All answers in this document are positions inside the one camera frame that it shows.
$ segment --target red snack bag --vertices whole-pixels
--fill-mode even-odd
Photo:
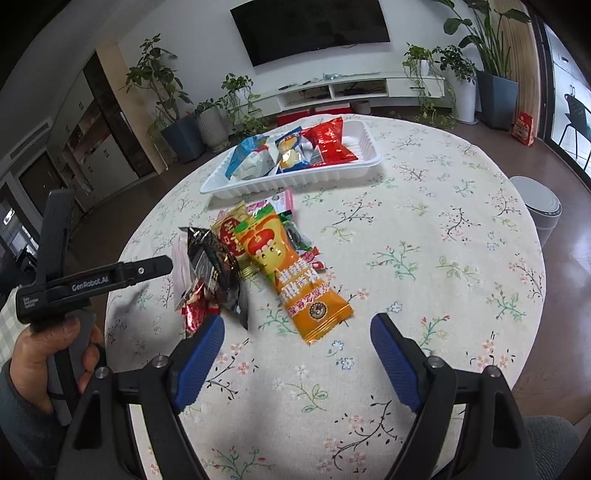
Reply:
[[[513,125],[511,136],[519,140],[526,147],[530,147],[534,142],[534,136],[532,134],[533,124],[534,119],[531,117],[531,115],[521,112],[519,117],[517,117],[515,125]]]
[[[318,163],[311,161],[309,168],[338,165],[358,159],[351,150],[342,144],[343,117],[341,116],[302,130],[301,134],[312,142],[312,145],[320,151],[322,157],[322,160]]]

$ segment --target blue gripper pad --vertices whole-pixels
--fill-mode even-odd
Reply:
[[[173,404],[179,411],[195,402],[222,347],[225,335],[222,317],[216,316],[207,331],[201,332],[204,327],[207,328],[206,324],[197,331],[196,335],[200,335],[201,340],[178,374],[177,394]]]
[[[372,319],[369,335],[398,399],[416,413],[423,406],[417,375],[379,315]]]

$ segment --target white wall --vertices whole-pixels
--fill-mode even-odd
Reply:
[[[407,42],[425,48],[443,47],[458,44],[467,33],[462,27],[454,36],[443,32],[443,23],[452,12],[442,4],[431,0],[380,0],[390,43],[333,47],[252,67],[230,13],[245,1],[166,0],[118,42],[119,48],[126,63],[135,65],[139,45],[145,38],[161,33],[160,45],[178,55],[170,66],[178,70],[185,91],[197,103],[219,97],[228,72],[250,76],[255,93],[305,82],[323,73],[401,72]],[[461,15],[471,17],[462,0],[456,0],[456,8]],[[480,64],[475,48],[467,48],[466,52]]]

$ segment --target tv stand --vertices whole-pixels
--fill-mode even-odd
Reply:
[[[444,96],[442,78],[427,75],[423,80],[427,96]],[[419,90],[404,72],[367,73],[270,90],[260,93],[254,105],[267,116],[323,103],[372,98],[416,98]]]

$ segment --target snack package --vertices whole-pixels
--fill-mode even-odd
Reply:
[[[246,211],[249,215],[254,215],[268,203],[273,205],[273,208],[276,212],[286,212],[287,210],[293,210],[294,197],[291,193],[291,190],[283,190],[282,192],[276,193],[271,197],[247,205]],[[220,210],[220,212],[217,214],[216,221],[223,219],[227,214],[227,210]]]
[[[291,247],[273,206],[266,205],[234,235],[264,269],[304,341],[312,344],[353,309]]]
[[[212,225],[212,232],[217,235],[220,241],[226,245],[240,267],[240,275],[242,278],[252,277],[259,271],[258,265],[253,262],[252,258],[242,248],[241,243],[236,240],[234,236],[234,228],[239,223],[249,220],[251,216],[246,211],[246,204],[240,202],[232,210],[230,210],[221,220],[218,220]]]
[[[301,149],[300,138],[301,127],[298,127],[275,141],[279,151],[278,163],[281,173],[302,170],[310,165]]]
[[[357,156],[343,144],[343,118],[337,117],[315,127],[303,130],[306,137],[316,150],[310,162],[312,167],[338,165],[357,160]]]
[[[531,115],[521,112],[519,117],[517,117],[515,125],[513,125],[511,136],[519,140],[526,147],[530,147],[534,143],[534,136],[532,134],[533,124],[534,119]]]
[[[183,306],[199,301],[201,303],[191,307],[195,310],[191,314],[198,316],[203,313],[201,310],[212,308],[212,303],[216,303],[236,313],[241,325],[248,330],[248,298],[236,258],[211,230],[194,227],[181,230],[187,232],[192,281],[191,289],[183,298],[181,311]]]
[[[285,228],[285,233],[290,241],[291,246],[296,253],[305,260],[316,271],[326,269],[326,264],[320,255],[320,251],[312,244],[312,241],[298,230],[298,227],[292,220],[293,214],[291,210],[279,213],[279,219]]]
[[[238,144],[226,168],[226,178],[237,181],[264,176],[275,165],[265,145],[268,138],[256,135]]]

